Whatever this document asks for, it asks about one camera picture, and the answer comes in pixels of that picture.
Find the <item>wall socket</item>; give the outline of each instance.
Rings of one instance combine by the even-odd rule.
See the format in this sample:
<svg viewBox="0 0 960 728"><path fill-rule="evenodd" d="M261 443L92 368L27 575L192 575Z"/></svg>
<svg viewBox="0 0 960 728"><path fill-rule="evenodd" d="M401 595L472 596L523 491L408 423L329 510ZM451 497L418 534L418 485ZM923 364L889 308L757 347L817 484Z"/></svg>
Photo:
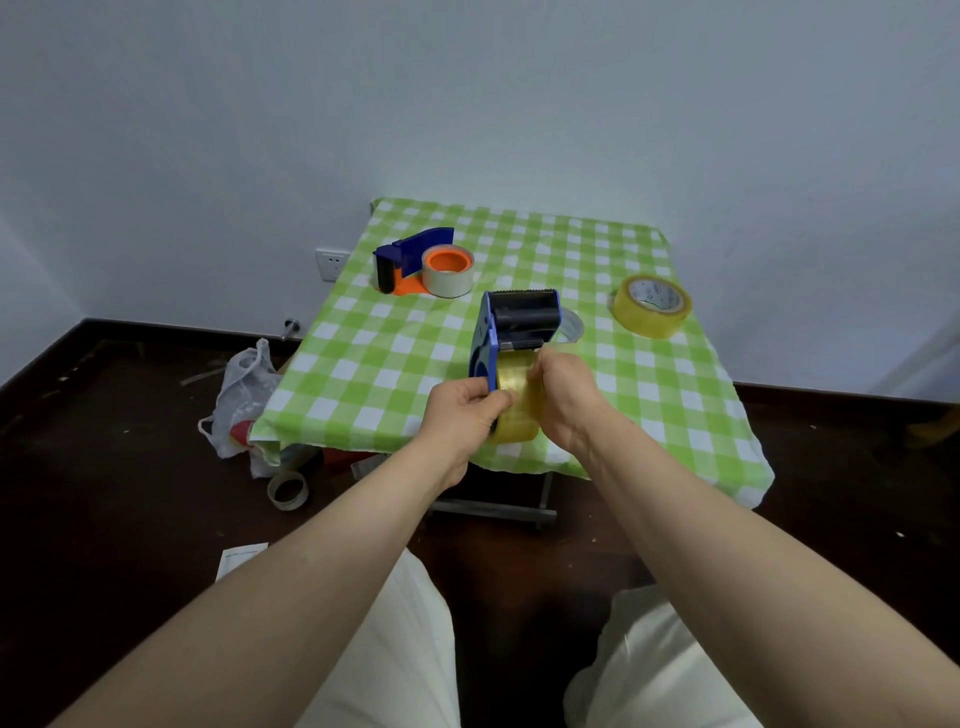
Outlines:
<svg viewBox="0 0 960 728"><path fill-rule="evenodd" d="M344 272L344 266L347 265L347 259L350 253L344 251L322 251L317 249L317 267L320 268L321 280L328 280L331 283L340 277Z"/></svg>

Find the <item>baseboard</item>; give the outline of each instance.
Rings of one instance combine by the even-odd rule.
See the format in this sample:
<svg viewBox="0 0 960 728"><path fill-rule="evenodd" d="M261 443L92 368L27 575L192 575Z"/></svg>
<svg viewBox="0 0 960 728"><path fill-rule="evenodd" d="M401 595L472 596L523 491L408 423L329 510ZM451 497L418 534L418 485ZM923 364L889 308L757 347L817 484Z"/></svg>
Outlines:
<svg viewBox="0 0 960 728"><path fill-rule="evenodd" d="M6 423L23 406L39 396L50 382L63 375L101 341L134 341L144 344L240 352L257 339L270 342L270 351L279 357L292 356L298 339L220 331L205 328L138 324L109 319L84 319L67 331L44 353L0 387L0 424ZM735 382L737 394L747 405L789 407L800 411L833 411L846 415L896 417L904 422L926 422L940 417L948 405L923 400L903 400L845 392L823 392L765 384Z"/></svg>

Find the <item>person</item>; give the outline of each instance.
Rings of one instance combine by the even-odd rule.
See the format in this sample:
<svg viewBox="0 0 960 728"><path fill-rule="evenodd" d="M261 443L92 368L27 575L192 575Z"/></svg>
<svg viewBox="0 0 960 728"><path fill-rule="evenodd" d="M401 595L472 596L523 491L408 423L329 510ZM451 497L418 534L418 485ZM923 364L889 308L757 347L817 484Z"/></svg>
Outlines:
<svg viewBox="0 0 960 728"><path fill-rule="evenodd" d="M657 578L614 598L568 725L957 725L960 669L878 598L717 492L543 349L543 432L589 473ZM217 582L56 721L447 726L449 612L405 546L515 395L434 387L420 432Z"/></svg>

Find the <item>green and white tablecloth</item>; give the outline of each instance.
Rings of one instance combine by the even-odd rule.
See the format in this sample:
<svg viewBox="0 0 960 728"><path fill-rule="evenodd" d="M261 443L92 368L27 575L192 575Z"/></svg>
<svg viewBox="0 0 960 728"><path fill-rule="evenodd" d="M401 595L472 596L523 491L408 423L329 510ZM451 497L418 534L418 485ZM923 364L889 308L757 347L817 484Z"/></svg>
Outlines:
<svg viewBox="0 0 960 728"><path fill-rule="evenodd" d="M374 248L443 226L473 252L470 294L446 300L374 288ZM584 321L579 354L613 406L695 473L756 505L773 472L696 317L662 341L636 336L612 318L608 296L636 273L674 277L667 242L653 228L380 200L251 439L268 456L288 443L394 452L417 432L430 389L467 375L483 292L556 288ZM691 295L696 305L696 291ZM473 462L512 473L585 475L542 433L529 443L484 446Z"/></svg>

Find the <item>plastic bag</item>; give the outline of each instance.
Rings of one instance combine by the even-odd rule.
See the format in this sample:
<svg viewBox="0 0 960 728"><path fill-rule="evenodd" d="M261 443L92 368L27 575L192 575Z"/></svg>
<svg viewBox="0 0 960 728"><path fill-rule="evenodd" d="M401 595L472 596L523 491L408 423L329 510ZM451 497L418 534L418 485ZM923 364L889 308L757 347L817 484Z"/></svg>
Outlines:
<svg viewBox="0 0 960 728"><path fill-rule="evenodd" d="M236 354L227 363L224 384L217 395L213 414L197 422L197 429L216 448L220 457L233 457L248 451L230 437L230 429L246 420L256 420L282 378L270 361L270 344L266 339L260 339L256 348ZM206 423L210 423L209 432L204 428ZM253 477L269 477L276 470L268 466L259 453L251 450Z"/></svg>

